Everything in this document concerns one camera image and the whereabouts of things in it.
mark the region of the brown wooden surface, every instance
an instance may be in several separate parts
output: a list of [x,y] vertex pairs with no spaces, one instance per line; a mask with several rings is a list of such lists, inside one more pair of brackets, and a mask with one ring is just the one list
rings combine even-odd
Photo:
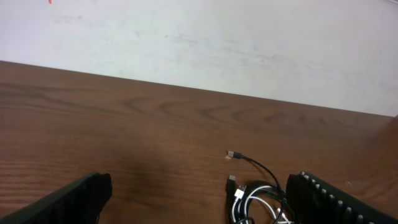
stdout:
[[397,136],[387,116],[0,62],[0,216],[98,171],[100,223],[225,223],[228,175],[264,177],[232,150],[398,217]]

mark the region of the cable bundle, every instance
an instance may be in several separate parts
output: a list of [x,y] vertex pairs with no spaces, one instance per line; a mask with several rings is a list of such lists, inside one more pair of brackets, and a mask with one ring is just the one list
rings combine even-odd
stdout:
[[[261,163],[246,157],[237,152],[228,151],[229,157],[235,159],[244,159],[246,161],[255,163],[256,165],[267,171],[272,178],[275,180],[276,185],[270,184],[266,181],[257,180],[245,187],[239,186],[235,189],[235,176],[230,175],[227,181],[226,191],[227,191],[227,214],[230,224],[249,224],[251,222],[254,224],[254,219],[249,216],[249,206],[253,200],[258,200],[263,203],[270,211],[274,218],[274,224],[293,224],[298,222],[291,222],[287,219],[283,213],[286,208],[290,213],[292,218],[295,217],[293,211],[289,207],[285,196],[286,192],[281,189],[279,181],[276,179],[275,175]],[[277,215],[274,209],[263,199],[259,198],[260,195],[266,195],[280,202],[280,209],[277,209]]]

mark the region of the white wall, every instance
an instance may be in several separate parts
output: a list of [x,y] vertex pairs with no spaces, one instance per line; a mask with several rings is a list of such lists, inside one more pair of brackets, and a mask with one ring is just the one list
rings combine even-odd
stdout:
[[386,0],[0,0],[0,60],[398,114]]

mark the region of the wooden table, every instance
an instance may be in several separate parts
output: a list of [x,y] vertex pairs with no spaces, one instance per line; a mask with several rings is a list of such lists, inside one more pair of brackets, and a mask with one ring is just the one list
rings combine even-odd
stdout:
[[232,150],[398,217],[397,136],[387,116],[0,62],[0,216],[98,171],[100,223],[225,223],[230,174],[271,181]]

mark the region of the wood grain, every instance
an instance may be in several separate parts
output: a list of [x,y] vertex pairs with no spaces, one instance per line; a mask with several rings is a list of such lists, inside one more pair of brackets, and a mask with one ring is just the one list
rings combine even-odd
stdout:
[[98,171],[114,185],[100,223],[225,223],[228,175],[271,181],[225,159],[232,150],[283,186],[309,170],[398,217],[397,128],[387,116],[0,62],[0,216]]

